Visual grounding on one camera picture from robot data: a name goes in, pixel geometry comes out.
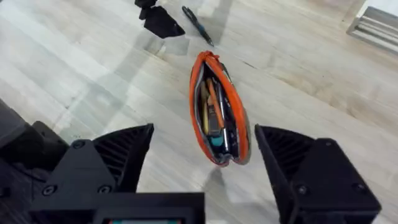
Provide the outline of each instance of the black object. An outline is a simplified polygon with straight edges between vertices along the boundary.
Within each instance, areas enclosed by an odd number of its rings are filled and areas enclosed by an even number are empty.
[[[10,167],[12,167],[14,170],[18,171],[20,174],[23,174],[26,177],[29,177],[31,180],[34,180],[34,181],[37,181],[37,182],[41,182],[41,183],[45,183],[45,181],[46,181],[46,180],[44,180],[44,179],[42,179],[40,177],[37,177],[37,176],[33,175],[32,171],[30,171],[30,173],[28,173],[28,171],[26,169],[25,170],[21,169],[21,167],[18,167],[15,164],[8,163],[8,165]]]
[[[220,63],[221,67],[223,69],[223,73],[229,80],[229,82],[233,85],[231,81],[231,77],[229,76],[229,73],[223,63]],[[239,145],[238,145],[238,135],[237,135],[237,130],[236,130],[236,122],[235,118],[232,112],[231,105],[228,101],[227,98],[224,97],[224,105],[225,105],[225,114],[226,114],[226,119],[224,121],[224,125],[226,129],[228,130],[228,136],[230,139],[230,152],[233,157],[239,157]]]
[[[180,219],[205,222],[203,193],[136,194],[152,124],[72,144],[30,214],[41,224],[102,224],[110,220]]]
[[[26,168],[54,170],[69,145],[40,121],[32,126],[0,100],[0,157]]]
[[[281,224],[372,223],[381,206],[336,141],[256,125]]]
[[[142,8],[140,20],[145,20],[144,27],[164,39],[184,35],[185,31],[161,6],[155,6],[156,0],[135,0],[136,6]]]
[[[194,15],[191,9],[182,6],[182,11],[192,22],[192,24],[198,29],[200,35],[206,40],[206,42],[214,47],[213,41],[211,40],[210,36],[207,34],[205,28],[199,23],[198,18]]]

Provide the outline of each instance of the pen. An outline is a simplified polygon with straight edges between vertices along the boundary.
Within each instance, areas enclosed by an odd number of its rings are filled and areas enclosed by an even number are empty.
[[[182,6],[182,11],[192,22],[192,24],[198,29],[200,35],[207,41],[207,43],[214,47],[213,41],[211,40],[210,36],[207,34],[205,28],[199,23],[198,18],[193,14],[191,9]]]
[[[225,147],[225,152],[229,153],[229,141],[228,141],[228,133],[225,125],[225,108],[224,108],[224,96],[223,96],[223,88],[221,87],[221,84],[218,82],[216,85],[217,89],[217,94],[218,94],[218,102],[220,103],[220,109],[221,109],[221,116],[224,120],[224,128],[223,128],[223,137],[224,137],[224,147]]]

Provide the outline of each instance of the black mount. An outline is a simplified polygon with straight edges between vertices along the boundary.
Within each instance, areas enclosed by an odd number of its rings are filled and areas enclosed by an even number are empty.
[[[160,218],[203,224],[204,193],[136,193],[153,132],[148,124],[75,141],[34,200],[32,217],[41,224]]]
[[[157,0],[135,0],[141,8],[140,20],[145,20],[144,27],[164,39],[184,35],[185,31],[161,6],[155,6]]]
[[[372,223],[381,206],[336,141],[256,125],[281,224]]]

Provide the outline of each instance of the black pen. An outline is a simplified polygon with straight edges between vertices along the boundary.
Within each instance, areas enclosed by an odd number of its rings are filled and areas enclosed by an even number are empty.
[[[199,23],[197,17],[193,14],[191,9],[182,6],[182,11],[187,15],[192,24],[198,29],[200,35],[207,41],[208,44],[214,47],[213,41],[211,41],[210,36],[207,34],[205,28]]]

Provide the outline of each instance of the pencil case contents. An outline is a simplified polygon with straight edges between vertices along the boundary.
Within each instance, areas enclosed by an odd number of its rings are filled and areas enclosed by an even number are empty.
[[[190,112],[198,143],[212,162],[245,164],[250,156],[248,120],[218,56],[199,54],[190,79]]]

